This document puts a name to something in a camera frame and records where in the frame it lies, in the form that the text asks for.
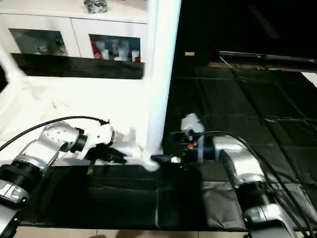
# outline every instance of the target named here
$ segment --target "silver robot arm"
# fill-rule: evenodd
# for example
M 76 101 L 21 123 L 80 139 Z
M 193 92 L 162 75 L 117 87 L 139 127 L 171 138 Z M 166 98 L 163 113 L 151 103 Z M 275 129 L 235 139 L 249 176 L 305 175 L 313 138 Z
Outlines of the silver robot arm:
M 253 238 L 296 238 L 290 219 L 267 192 L 258 160 L 237 139 L 215 137 L 215 159 L 224 164 L 235 189 L 246 227 Z
M 84 135 L 84 131 L 60 121 L 47 125 L 38 139 L 30 142 L 10 165 L 0 167 L 0 237 L 13 237 L 19 225 L 19 211 L 46 169 L 59 152 L 85 158 L 97 144 L 110 146 L 114 131 L 110 124 L 101 125 Z

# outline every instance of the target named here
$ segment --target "black cable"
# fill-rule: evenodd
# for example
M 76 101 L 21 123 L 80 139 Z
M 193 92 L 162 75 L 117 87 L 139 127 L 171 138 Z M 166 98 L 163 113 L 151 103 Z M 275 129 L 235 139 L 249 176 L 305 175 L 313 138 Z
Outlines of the black cable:
M 54 122 L 58 122 L 58 121 L 61 121 L 61 120 L 68 120 L 68 119 L 90 119 L 90 120 L 96 120 L 98 121 L 101 125 L 104 125 L 104 124 L 108 124 L 109 122 L 108 121 L 104 121 L 102 119 L 98 119 L 98 118 L 94 118 L 94 117 L 88 117 L 88 116 L 70 116 L 70 117 L 63 117 L 63 118 L 58 118 L 58 119 L 54 119 L 54 120 L 49 120 L 47 122 L 44 122 L 44 123 L 41 123 L 41 124 L 38 124 L 34 127 L 31 127 L 19 134 L 17 134 L 15 137 L 13 137 L 12 139 L 8 140 L 5 144 L 3 144 L 2 146 L 0 146 L 0 151 L 3 150 L 5 147 L 7 147 L 8 145 L 10 145 L 12 142 L 16 141 L 18 138 L 24 136 L 25 134 L 37 129 L 37 128 L 40 128 L 42 126 L 45 126 L 45 125 L 48 125 L 48 124 L 51 124 L 51 123 L 54 123 Z
M 195 136 L 202 136 L 202 135 L 206 135 L 206 134 L 222 134 L 222 135 L 228 135 L 233 137 L 234 139 L 238 140 L 240 143 L 242 143 L 250 152 L 251 154 L 259 161 L 262 161 L 265 166 L 270 170 L 270 172 L 273 174 L 273 176 L 277 179 L 277 181 L 279 182 L 279 184 L 282 186 L 283 190 L 286 192 L 286 194 L 289 196 L 289 198 L 291 199 L 291 201 L 293 202 L 294 206 L 297 208 L 299 214 L 301 215 L 301 217 L 304 219 L 305 224 L 307 226 L 307 229 L 310 233 L 310 235 L 312 236 L 312 238 L 316 238 L 315 237 L 315 233 L 313 231 L 313 228 L 308 220 L 308 217 L 306 216 L 305 212 L 303 211 L 301 205 L 298 203 L 298 201 L 295 199 L 295 197 L 293 196 L 293 194 L 290 192 L 290 190 L 286 187 L 285 183 L 283 182 L 283 180 L 281 179 L 281 177 L 278 175 L 278 173 L 276 172 L 276 170 L 271 166 L 271 164 L 263 157 L 261 156 L 259 153 L 257 153 L 256 151 L 254 151 L 250 145 L 243 140 L 240 137 L 236 137 L 236 136 L 232 136 L 230 133 L 225 132 L 225 131 L 219 131 L 219 130 L 212 130 L 212 131 L 205 131 L 202 133 L 197 133 L 195 134 Z
M 274 189 L 273 187 L 271 188 L 273 189 L 274 193 L 274 198 L 277 201 L 277 203 L 281 206 L 281 208 L 283 208 L 283 210 L 287 213 L 287 215 L 290 217 L 290 219 L 294 222 L 294 224 L 297 226 L 297 229 L 303 234 L 304 237 L 309 237 L 309 235 L 306 233 L 305 228 L 302 226 L 302 224 L 296 219 L 296 217 L 294 216 L 294 214 L 292 213 L 292 210 L 289 209 L 289 207 L 287 205 L 285 205 L 282 200 L 279 197 L 278 191 L 276 191 L 276 189 Z
M 269 178 L 268 173 L 263 170 L 264 176 L 265 176 L 265 180 L 269 186 L 269 188 L 271 189 L 271 192 L 273 193 L 273 196 L 275 198 L 275 200 L 277 201 L 277 203 L 281 206 L 281 208 L 283 208 L 283 210 L 287 213 L 287 215 L 290 217 L 290 219 L 294 222 L 294 224 L 297 226 L 297 229 L 303 234 L 303 236 L 305 238 L 309 238 L 309 235 L 306 233 L 305 228 L 302 226 L 302 224 L 297 220 L 297 218 L 294 216 L 294 214 L 292 213 L 292 210 L 285 205 L 282 200 L 279 197 L 279 192 L 278 189 L 274 188 L 272 183 L 275 183 L 275 181 L 273 181 L 272 179 Z
M 303 112 L 294 104 L 294 102 L 289 98 L 289 96 L 287 95 L 287 93 L 282 89 L 282 87 L 279 85 L 278 80 L 274 77 L 274 75 L 271 73 L 271 70 L 269 70 L 265 64 L 260 63 L 260 66 L 269 74 L 270 77 L 272 77 L 275 80 L 275 84 L 277 85 L 277 87 L 280 89 L 280 91 L 287 97 L 287 100 L 290 101 L 290 103 L 292 104 L 293 107 L 295 107 L 295 109 L 297 109 L 297 111 L 300 112 L 301 115 L 305 116 L 303 114 Z M 289 157 L 287 155 L 287 153 L 284 151 L 283 147 L 280 146 L 280 149 L 284 155 L 284 157 L 286 158 L 286 160 L 288 161 L 289 165 L 291 166 L 292 170 L 295 173 L 295 176 L 297 177 L 297 179 L 299 180 L 299 182 L 302 184 L 302 186 L 304 187 L 305 190 L 308 190 L 308 185 L 307 182 L 302 178 L 301 176 L 301 172 L 299 171 L 299 169 L 297 168 L 297 166 L 295 165 L 293 159 L 291 157 Z
M 282 172 L 282 171 L 276 171 L 280 176 L 288 179 L 290 182 L 292 183 L 301 183 L 300 181 L 298 181 L 298 179 L 291 177 L 289 174 Z

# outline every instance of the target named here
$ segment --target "black mat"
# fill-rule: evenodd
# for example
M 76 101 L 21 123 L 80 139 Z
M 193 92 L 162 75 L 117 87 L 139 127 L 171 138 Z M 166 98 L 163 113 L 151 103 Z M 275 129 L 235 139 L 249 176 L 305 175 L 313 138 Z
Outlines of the black mat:
M 300 73 L 196 68 L 174 72 L 165 132 L 195 112 L 206 130 L 241 136 L 278 170 L 307 183 L 317 207 L 317 89 Z M 53 167 L 24 210 L 25 226 L 243 231 L 221 165 L 148 173 L 138 166 Z M 301 200 L 299 184 L 288 184 Z

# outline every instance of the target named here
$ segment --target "white countertop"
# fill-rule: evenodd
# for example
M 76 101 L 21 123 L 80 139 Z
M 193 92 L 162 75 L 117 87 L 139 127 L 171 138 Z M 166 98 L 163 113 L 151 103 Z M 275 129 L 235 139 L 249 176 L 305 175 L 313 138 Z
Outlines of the white countertop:
M 89 14 L 83 0 L 0 0 L 0 13 L 147 23 L 146 0 L 108 0 L 104 13 Z

